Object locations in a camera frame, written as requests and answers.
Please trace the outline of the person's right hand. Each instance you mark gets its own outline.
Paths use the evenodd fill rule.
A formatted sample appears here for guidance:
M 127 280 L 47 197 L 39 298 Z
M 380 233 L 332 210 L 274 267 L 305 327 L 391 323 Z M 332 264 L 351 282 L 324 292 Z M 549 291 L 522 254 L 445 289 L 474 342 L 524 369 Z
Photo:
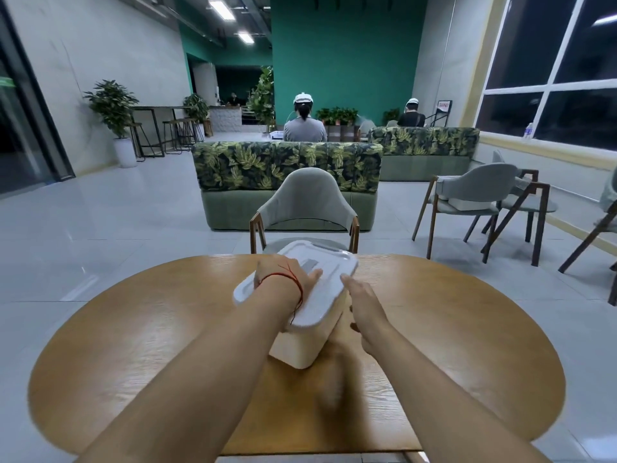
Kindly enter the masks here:
M 369 283 L 349 275 L 341 275 L 341 281 L 351 297 L 350 311 L 361 331 L 363 349 L 379 360 L 394 328 Z

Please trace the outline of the person's left forearm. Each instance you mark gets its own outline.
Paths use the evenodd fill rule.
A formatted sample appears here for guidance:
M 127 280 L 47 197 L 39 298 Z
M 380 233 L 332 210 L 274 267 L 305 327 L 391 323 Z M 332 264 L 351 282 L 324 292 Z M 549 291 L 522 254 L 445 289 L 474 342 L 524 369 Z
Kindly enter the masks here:
M 294 308 L 258 290 L 173 358 L 75 463 L 209 463 L 251 400 Z

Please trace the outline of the short leaf print green sofa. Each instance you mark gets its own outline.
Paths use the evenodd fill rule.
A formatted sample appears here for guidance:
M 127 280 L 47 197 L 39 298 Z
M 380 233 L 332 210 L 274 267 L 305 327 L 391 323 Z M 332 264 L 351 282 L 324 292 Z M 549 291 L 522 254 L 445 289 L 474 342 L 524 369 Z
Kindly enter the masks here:
M 480 139 L 471 127 L 379 126 L 368 142 L 383 147 L 380 181 L 422 182 L 469 170 Z

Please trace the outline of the white plastic storage box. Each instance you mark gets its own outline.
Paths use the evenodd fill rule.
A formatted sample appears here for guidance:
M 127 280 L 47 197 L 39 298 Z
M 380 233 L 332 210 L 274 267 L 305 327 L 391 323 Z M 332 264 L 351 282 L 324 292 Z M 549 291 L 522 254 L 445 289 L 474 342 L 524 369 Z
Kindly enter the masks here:
M 269 356 L 297 370 L 309 368 L 328 341 L 344 308 L 349 305 L 348 297 L 343 291 L 316 326 L 279 333 Z

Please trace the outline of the tall leafy green plant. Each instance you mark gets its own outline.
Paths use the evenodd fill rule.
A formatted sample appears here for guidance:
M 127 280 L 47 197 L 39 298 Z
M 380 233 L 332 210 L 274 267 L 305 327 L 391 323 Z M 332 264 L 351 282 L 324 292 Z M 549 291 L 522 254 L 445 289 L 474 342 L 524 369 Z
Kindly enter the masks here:
M 257 85 L 251 90 L 247 100 L 247 108 L 252 112 L 259 124 L 265 126 L 266 132 L 271 132 L 275 126 L 274 110 L 274 74 L 273 67 L 261 68 Z

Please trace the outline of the dark glass door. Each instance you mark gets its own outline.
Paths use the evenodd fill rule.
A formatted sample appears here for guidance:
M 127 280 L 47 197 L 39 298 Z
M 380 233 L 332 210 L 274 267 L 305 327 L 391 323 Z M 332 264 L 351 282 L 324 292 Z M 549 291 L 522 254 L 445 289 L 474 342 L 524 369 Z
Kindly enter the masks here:
M 75 178 L 6 0 L 0 0 L 0 199 Z

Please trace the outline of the potted plant in brown pot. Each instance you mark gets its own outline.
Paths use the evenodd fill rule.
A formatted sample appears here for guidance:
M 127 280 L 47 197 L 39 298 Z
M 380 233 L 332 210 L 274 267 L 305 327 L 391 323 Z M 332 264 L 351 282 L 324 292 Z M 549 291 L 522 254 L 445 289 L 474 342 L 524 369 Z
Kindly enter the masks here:
M 183 99 L 183 107 L 187 117 L 194 123 L 196 139 L 209 137 L 206 122 L 209 120 L 210 110 L 206 101 L 199 94 L 193 92 Z

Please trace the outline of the potted plant in white pot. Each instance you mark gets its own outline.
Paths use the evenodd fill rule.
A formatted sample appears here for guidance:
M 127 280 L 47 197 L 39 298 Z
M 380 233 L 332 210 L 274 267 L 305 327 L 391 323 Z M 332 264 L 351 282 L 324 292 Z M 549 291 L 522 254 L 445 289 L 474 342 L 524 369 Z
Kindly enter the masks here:
M 130 128 L 133 124 L 133 107 L 138 100 L 133 92 L 116 80 L 97 82 L 91 91 L 83 94 L 89 108 L 113 134 L 113 150 L 119 167 L 133 168 L 138 164 Z

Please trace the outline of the light tiled counter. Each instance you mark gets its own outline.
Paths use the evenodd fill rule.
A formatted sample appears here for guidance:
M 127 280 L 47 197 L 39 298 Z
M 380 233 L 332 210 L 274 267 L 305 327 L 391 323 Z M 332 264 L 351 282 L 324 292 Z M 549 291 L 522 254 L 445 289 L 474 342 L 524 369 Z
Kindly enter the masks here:
M 210 106 L 209 120 L 213 134 L 242 132 L 243 109 L 241 106 Z

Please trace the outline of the dark high bar table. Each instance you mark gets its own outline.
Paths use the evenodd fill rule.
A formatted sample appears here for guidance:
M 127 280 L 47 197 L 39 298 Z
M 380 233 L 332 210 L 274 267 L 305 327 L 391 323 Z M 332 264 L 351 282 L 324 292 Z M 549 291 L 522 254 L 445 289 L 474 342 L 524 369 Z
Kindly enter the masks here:
M 143 153 L 145 155 L 145 159 L 163 158 L 167 155 L 177 155 L 163 155 L 162 153 L 162 121 L 184 118 L 184 135 L 186 136 L 186 144 L 188 145 L 188 149 L 184 152 L 188 152 L 195 144 L 194 123 L 189 117 L 187 117 L 186 113 L 184 112 L 183 106 L 135 106 L 133 107 L 132 118 L 133 122 L 141 123 L 143 125 L 145 137 L 143 134 L 141 134 L 140 139 L 143 146 Z

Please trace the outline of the row of small green plants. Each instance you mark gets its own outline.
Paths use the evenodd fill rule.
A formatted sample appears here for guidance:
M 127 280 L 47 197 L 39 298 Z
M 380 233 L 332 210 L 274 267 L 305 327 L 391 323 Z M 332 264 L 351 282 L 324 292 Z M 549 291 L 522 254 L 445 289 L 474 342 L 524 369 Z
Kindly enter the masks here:
M 357 116 L 355 108 L 321 108 L 316 112 L 317 120 L 325 126 L 354 126 Z

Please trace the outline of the white plastic box lid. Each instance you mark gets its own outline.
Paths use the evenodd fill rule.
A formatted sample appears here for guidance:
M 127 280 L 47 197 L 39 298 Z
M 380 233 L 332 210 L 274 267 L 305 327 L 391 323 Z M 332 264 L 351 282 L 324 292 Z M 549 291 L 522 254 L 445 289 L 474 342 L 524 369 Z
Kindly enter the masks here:
M 358 256 L 351 252 L 328 245 L 317 239 L 285 239 L 278 254 L 296 259 L 300 267 L 310 273 L 322 270 L 323 273 L 311 290 L 307 301 L 291 313 L 286 325 L 280 325 L 279 332 L 304 331 L 316 328 L 323 323 L 327 314 L 334 309 L 335 302 L 343 293 L 342 275 L 352 276 L 357 270 Z

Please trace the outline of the grey chair with wooden frame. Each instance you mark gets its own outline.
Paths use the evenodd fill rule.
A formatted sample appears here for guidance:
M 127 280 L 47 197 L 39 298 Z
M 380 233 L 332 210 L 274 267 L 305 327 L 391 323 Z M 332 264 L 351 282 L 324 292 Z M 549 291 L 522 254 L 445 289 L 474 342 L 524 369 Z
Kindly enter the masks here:
M 601 233 L 617 234 L 617 166 L 608 177 L 599 200 L 599 206 L 604 216 L 594 223 L 592 231 L 584 238 L 582 243 L 561 264 L 558 272 L 565 273 L 567 269 L 582 255 L 582 253 L 595 241 Z
M 345 228 L 350 235 L 348 251 L 359 248 L 360 224 L 357 213 L 345 200 L 335 178 L 316 167 L 300 168 L 283 181 L 249 221 L 251 254 L 257 253 L 257 239 L 264 253 L 267 249 L 265 229 L 281 222 L 315 219 Z
M 420 214 L 412 235 L 415 241 L 423 215 L 431 206 L 426 258 L 431 258 L 434 228 L 438 213 L 458 216 L 490 217 L 489 238 L 482 262 L 486 263 L 490 252 L 490 241 L 496 230 L 496 223 L 502 201 L 510 194 L 518 169 L 509 163 L 489 163 L 475 167 L 460 176 L 434 176 L 431 178 Z
M 482 234 L 487 234 L 490 230 L 493 230 L 494 234 L 487 236 L 481 253 L 484 254 L 491 247 L 513 216 L 522 212 L 527 215 L 526 242 L 531 241 L 532 232 L 536 230 L 531 265 L 538 267 L 547 215 L 558 210 L 557 204 L 550 199 L 550 192 L 551 186 L 539 181 L 538 170 L 520 169 L 510 193 L 497 203 L 497 215 L 490 216 L 482 229 Z

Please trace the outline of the person's left hand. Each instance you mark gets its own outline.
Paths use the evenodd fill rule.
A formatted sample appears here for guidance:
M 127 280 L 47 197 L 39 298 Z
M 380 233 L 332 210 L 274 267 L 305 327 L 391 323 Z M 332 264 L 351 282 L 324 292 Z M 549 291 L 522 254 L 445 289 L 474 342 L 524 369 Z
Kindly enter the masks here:
M 291 308 L 299 308 L 308 299 L 315 286 L 302 286 L 298 270 L 303 269 L 298 260 L 280 254 L 263 256 L 257 263 L 253 288 L 273 296 Z

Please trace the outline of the large white framed window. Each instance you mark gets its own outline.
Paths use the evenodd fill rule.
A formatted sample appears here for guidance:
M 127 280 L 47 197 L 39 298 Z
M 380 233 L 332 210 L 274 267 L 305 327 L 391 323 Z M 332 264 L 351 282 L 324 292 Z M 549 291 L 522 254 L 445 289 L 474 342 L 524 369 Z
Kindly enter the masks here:
M 507 0 L 474 124 L 617 152 L 617 0 Z

